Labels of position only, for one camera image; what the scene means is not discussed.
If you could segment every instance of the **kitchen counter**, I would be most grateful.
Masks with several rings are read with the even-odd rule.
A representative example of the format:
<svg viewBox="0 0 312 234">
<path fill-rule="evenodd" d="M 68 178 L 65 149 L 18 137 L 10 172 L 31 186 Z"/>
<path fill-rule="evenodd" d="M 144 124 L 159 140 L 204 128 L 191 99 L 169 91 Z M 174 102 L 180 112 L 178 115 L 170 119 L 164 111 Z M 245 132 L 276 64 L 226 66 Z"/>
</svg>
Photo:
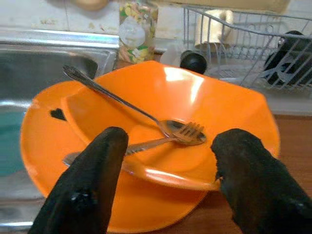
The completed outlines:
<svg viewBox="0 0 312 234">
<path fill-rule="evenodd" d="M 117 68 L 130 65 L 119 61 Z M 312 117 L 275 116 L 281 137 L 280 160 L 312 196 Z M 203 201 L 178 223 L 150 234 L 241 234 L 232 222 L 232 211 L 219 192 L 209 192 Z"/>
</svg>

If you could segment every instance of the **fork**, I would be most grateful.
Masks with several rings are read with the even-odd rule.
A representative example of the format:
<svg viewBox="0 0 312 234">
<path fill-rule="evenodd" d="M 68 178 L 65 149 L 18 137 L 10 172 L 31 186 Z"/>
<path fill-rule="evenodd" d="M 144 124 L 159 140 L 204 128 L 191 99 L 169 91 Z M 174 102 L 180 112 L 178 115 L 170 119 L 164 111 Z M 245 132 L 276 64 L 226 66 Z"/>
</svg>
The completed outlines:
<svg viewBox="0 0 312 234">
<path fill-rule="evenodd" d="M 180 141 L 180 142 L 183 142 L 183 144 L 191 143 L 192 141 L 197 140 L 198 136 L 201 134 L 203 129 L 204 129 L 203 126 L 190 122 L 188 124 L 183 125 L 178 130 L 172 132 L 173 134 L 172 137 L 165 137 L 161 139 L 149 140 L 143 143 L 129 145 L 125 155 L 130 155 L 130 154 L 134 154 L 134 153 L 141 152 L 144 150 L 148 150 L 148 149 L 154 148 L 156 146 L 162 145 L 170 141 L 177 141 L 177 142 Z M 70 166 L 79 154 L 80 152 L 75 152 L 75 153 L 66 155 L 65 158 L 63 158 L 63 163 L 67 166 Z"/>
</svg>

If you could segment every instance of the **dish drainer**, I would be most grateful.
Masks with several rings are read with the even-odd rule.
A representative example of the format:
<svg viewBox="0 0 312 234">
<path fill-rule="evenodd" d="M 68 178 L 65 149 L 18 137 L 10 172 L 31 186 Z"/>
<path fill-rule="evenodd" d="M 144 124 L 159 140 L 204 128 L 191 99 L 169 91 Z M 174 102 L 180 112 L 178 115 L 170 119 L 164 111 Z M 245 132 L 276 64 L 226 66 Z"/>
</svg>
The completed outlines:
<svg viewBox="0 0 312 234">
<path fill-rule="evenodd" d="M 230 24 L 206 13 L 213 9 L 184 6 L 184 45 L 205 56 L 206 75 L 268 97 L 311 100 L 312 19 L 232 10 Z M 209 35 L 214 33 L 210 29 L 214 20 L 220 23 L 222 33 L 219 42 L 212 43 Z M 196 34 L 201 42 L 197 46 Z"/>
</svg>

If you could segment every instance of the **jar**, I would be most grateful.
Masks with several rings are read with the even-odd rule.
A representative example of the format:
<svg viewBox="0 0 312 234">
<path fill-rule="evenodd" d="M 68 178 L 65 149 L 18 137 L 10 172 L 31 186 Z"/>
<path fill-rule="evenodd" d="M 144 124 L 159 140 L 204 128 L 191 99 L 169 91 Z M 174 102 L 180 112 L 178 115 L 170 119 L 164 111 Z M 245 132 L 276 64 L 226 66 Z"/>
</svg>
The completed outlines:
<svg viewBox="0 0 312 234">
<path fill-rule="evenodd" d="M 149 1 L 126 1 L 119 8 L 119 58 L 139 63 L 154 58 L 158 7 Z"/>
</svg>

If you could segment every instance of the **stainless steel sink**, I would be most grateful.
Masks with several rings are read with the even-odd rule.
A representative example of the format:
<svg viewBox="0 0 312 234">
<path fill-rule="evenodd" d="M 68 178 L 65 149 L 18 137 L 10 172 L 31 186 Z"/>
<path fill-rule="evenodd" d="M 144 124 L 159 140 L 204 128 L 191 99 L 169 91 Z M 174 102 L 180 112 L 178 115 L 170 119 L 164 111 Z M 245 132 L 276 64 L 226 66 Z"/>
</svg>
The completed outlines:
<svg viewBox="0 0 312 234">
<path fill-rule="evenodd" d="M 32 98 L 68 80 L 72 65 L 94 78 L 114 69 L 115 36 L 0 29 L 0 233 L 23 233 L 44 198 L 20 157 L 20 125 Z"/>
</svg>

